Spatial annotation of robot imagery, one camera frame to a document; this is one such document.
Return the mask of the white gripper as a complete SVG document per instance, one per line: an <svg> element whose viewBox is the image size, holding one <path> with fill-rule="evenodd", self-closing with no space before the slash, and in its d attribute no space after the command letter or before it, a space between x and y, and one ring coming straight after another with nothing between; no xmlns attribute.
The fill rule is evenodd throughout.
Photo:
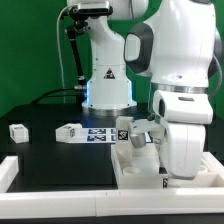
<svg viewBox="0 0 224 224"><path fill-rule="evenodd" d="M196 177L205 143L203 125L165 120L158 124L154 120L139 119L128 124L128 131L135 149L146 146L146 136L163 138L159 155L170 178L192 180Z"/></svg>

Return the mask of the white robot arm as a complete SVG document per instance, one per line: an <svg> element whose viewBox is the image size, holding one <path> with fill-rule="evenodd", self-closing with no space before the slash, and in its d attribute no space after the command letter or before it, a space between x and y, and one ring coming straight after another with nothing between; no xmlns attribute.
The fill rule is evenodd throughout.
<svg viewBox="0 0 224 224"><path fill-rule="evenodd" d="M117 141L142 148L150 134L172 178L193 179L199 171L205 126L213 117L206 88L216 42L210 0L162 0L157 12L126 36L126 64L151 78L152 118L119 128Z"/></svg>

